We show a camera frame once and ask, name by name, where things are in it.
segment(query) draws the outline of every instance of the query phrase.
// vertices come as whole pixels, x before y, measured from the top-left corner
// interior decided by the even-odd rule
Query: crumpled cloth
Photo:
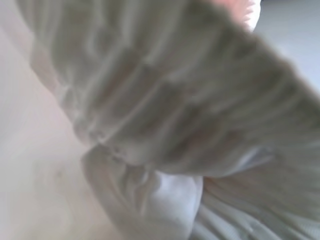
[[[84,173],[130,240],[317,239],[319,102],[196,0],[20,0],[91,146]]]

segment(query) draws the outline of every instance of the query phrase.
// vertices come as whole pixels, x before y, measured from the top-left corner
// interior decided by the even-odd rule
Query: pinkish fabric
[[[223,5],[230,12],[231,17],[246,28],[254,29],[260,15],[261,0],[211,0]]]

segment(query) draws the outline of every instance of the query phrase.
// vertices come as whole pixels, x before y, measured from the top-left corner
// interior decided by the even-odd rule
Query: white surface
[[[8,35],[26,32],[11,6],[1,1],[0,239],[116,240],[80,168],[86,148],[31,71],[28,45]]]
[[[320,93],[319,10],[319,0],[264,0],[255,32],[294,62]]]

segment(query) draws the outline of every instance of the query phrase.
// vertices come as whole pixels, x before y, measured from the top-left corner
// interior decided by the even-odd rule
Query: blurry fabric
[[[19,0],[125,239],[317,239],[318,97],[196,0]]]
[[[211,0],[224,6],[235,22],[244,24],[250,31],[254,30],[260,16],[261,0]]]

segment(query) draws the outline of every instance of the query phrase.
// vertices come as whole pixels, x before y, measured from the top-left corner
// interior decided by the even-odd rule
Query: white fabric
[[[319,105],[262,43],[195,0],[19,3],[125,237],[320,236]]]

